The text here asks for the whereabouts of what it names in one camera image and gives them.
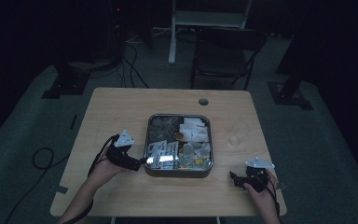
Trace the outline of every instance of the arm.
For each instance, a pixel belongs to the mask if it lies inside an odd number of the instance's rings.
[[[105,156],[95,165],[94,170],[89,177],[80,187],[79,191],[75,195],[75,198],[71,201],[65,212],[62,214],[58,223],[64,223],[74,217],[80,215],[85,211],[94,197],[97,190],[112,179],[118,173],[125,171],[126,169],[114,165],[109,160],[105,160]],[[85,223],[85,218],[82,218],[77,223]]]
[[[277,187],[278,180],[269,170],[266,171],[270,180],[267,184],[267,187],[271,190],[271,192],[274,193],[274,189]],[[276,211],[275,202],[269,192],[264,189],[258,193],[250,184],[245,183],[244,186],[249,191],[252,199],[255,201],[255,205],[257,206],[260,212],[260,216],[263,218],[264,222],[266,224],[279,224],[280,220]]]

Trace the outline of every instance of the hand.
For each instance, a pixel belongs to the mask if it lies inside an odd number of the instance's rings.
[[[110,179],[113,178],[113,176],[127,170],[123,167],[116,166],[111,161],[109,161],[105,156],[106,150],[107,148],[105,149],[99,162],[95,164],[94,170],[86,180],[87,184],[92,185],[96,189],[106,184]]]
[[[278,179],[269,170],[266,170],[266,172],[270,180],[267,183],[267,187],[271,190],[272,193],[275,193],[274,189],[277,188]],[[267,189],[264,189],[263,191],[258,193],[250,184],[245,183],[243,185],[246,187],[246,189],[249,191],[249,194],[255,201],[255,205],[257,206],[260,215],[264,219],[265,223],[280,223],[274,199],[269,194],[269,191]]]

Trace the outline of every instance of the black chair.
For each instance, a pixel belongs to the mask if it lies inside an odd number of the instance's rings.
[[[197,35],[191,68],[191,89],[196,76],[234,78],[246,77],[246,91],[256,54],[267,42],[267,35],[257,30],[205,28]]]

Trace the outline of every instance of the metal tray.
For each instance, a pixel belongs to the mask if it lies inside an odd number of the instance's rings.
[[[155,114],[147,125],[146,173],[203,178],[213,167],[211,123],[200,115]]]

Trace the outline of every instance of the dark background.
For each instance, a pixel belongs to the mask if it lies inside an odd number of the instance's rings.
[[[171,26],[171,1],[110,4],[0,0],[0,126],[48,65],[92,62],[117,54],[114,49],[105,51],[106,30],[115,24],[149,42],[151,27]],[[190,10],[238,11],[243,5],[243,1],[178,0],[178,8]],[[116,7],[123,10],[109,12]],[[277,73],[317,86],[358,161],[358,0],[254,1],[247,27],[294,37]]]

